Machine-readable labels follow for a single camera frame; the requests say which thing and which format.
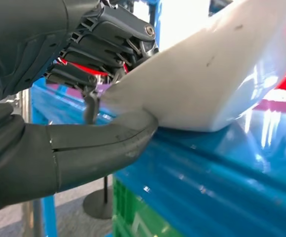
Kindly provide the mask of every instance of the green plastic crate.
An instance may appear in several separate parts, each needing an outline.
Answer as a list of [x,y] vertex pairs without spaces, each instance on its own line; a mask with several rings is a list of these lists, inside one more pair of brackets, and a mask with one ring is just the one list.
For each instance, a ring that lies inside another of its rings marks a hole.
[[114,237],[183,237],[116,179],[113,212]]

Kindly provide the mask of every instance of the pole base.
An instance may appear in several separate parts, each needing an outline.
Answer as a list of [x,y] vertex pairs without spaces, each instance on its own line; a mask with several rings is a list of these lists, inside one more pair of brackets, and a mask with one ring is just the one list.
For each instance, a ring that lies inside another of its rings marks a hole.
[[104,203],[104,190],[97,190],[86,196],[83,202],[84,211],[91,217],[108,220],[112,217],[112,190],[108,189],[108,201]]

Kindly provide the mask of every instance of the metal screw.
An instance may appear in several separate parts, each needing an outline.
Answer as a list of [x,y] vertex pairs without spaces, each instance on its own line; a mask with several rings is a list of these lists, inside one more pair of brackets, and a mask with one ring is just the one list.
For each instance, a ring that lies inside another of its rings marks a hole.
[[152,25],[146,25],[144,29],[145,32],[146,32],[146,34],[148,34],[149,36],[155,36],[154,27],[152,27]]

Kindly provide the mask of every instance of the robotic hand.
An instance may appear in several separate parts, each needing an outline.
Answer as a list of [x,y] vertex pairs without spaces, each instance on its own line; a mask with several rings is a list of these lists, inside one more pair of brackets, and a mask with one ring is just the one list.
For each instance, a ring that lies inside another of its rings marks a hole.
[[[92,76],[70,64],[53,64],[58,57],[113,77],[124,63],[131,70],[156,52],[152,26],[109,1],[0,1],[0,100],[29,88],[44,73],[94,96]],[[158,126],[145,111],[106,126],[26,124],[12,111],[0,104],[0,209],[131,164]]]

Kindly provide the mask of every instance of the blue plastic crate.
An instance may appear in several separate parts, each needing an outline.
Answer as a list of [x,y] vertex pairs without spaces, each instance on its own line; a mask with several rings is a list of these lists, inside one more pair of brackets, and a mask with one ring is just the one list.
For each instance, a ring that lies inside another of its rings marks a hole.
[[[82,120],[81,100],[33,93],[51,120]],[[263,102],[216,133],[159,129],[115,177],[185,236],[286,237],[286,103]]]

